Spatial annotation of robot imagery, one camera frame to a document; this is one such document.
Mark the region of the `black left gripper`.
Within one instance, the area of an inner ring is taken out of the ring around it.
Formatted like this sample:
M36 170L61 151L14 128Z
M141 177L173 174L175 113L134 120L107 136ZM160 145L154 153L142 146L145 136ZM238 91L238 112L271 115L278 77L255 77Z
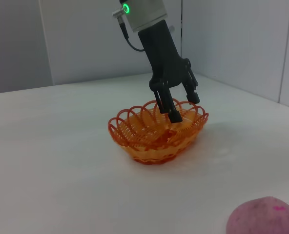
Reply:
M166 21L160 22L138 32L152 67L149 87L153 91L161 114L167 114L171 123L182 122L169 88L182 84L189 102L200 103L195 92L198 82L189 68L188 59L180 57Z

